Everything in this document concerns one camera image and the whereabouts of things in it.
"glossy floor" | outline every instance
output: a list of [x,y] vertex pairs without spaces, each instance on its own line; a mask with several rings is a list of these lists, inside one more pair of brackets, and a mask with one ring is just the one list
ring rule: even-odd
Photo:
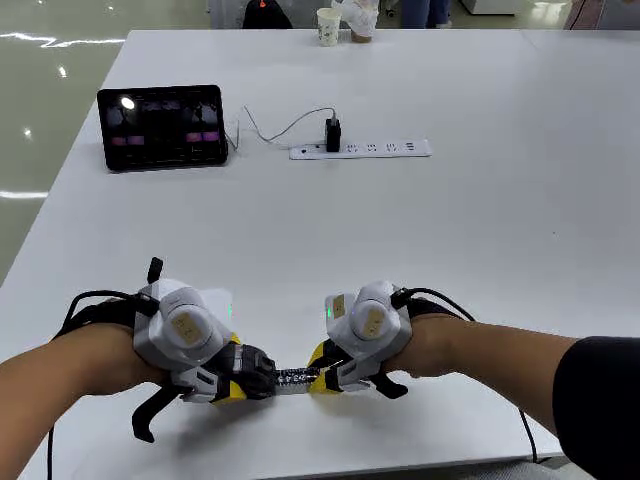
[[[0,282],[127,33],[207,28],[205,7],[206,0],[0,2]],[[457,28],[561,28],[569,9],[570,0],[527,0],[517,17],[473,16],[454,0],[452,20]]]

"black sleeve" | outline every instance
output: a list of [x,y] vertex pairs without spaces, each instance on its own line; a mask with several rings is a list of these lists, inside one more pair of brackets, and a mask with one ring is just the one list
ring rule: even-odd
[[575,343],[556,371],[553,416],[578,466],[598,480],[640,478],[640,339]]

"cup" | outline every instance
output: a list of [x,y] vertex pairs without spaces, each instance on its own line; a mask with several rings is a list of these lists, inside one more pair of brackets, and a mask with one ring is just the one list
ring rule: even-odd
[[318,10],[318,39],[323,47],[333,47],[338,44],[340,16],[337,8]]

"robotic hand exoskeleton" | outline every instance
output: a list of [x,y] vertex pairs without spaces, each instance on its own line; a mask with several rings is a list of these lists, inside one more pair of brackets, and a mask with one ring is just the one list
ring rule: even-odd
[[[129,295],[109,290],[85,292],[74,299],[57,336],[90,323],[118,323],[133,329],[133,346],[147,363],[168,372],[160,390],[136,409],[134,435],[153,442],[149,425],[177,397],[213,404],[280,394],[337,393],[373,384],[388,398],[407,393],[381,370],[411,339],[411,319],[424,313],[451,313],[422,298],[426,293],[468,314],[433,290],[401,289],[380,281],[357,295],[325,299],[329,339],[314,351],[306,368],[276,370],[265,352],[242,345],[231,328],[231,294],[224,289],[196,290],[160,278],[163,263],[154,258],[147,285]],[[115,297],[73,312],[84,298]]]
[[[273,360],[259,348],[242,345],[231,331],[231,294],[224,289],[196,290],[177,280],[162,279],[162,261],[154,258],[148,285],[135,295],[86,292],[72,302],[56,336],[91,323],[118,323],[134,330],[133,346],[147,363],[167,370],[167,381],[132,417],[134,435],[153,442],[151,420],[172,400],[223,403],[274,395]],[[92,305],[73,316],[87,297],[118,300]]]
[[370,383],[388,398],[407,393],[393,382],[382,362],[400,353],[411,339],[411,319],[427,313],[448,313],[444,307],[416,293],[436,294],[427,289],[401,289],[380,281],[363,287],[357,295],[340,293],[325,299],[329,339],[318,345],[309,367],[322,368],[310,391],[342,392],[368,388]]

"power strip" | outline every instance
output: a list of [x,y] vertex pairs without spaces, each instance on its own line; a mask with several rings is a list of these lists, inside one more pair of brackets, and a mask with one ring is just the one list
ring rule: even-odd
[[299,145],[289,149],[291,160],[324,160],[339,158],[430,157],[429,141],[394,140],[385,142],[348,143],[339,152],[327,152],[324,144]]

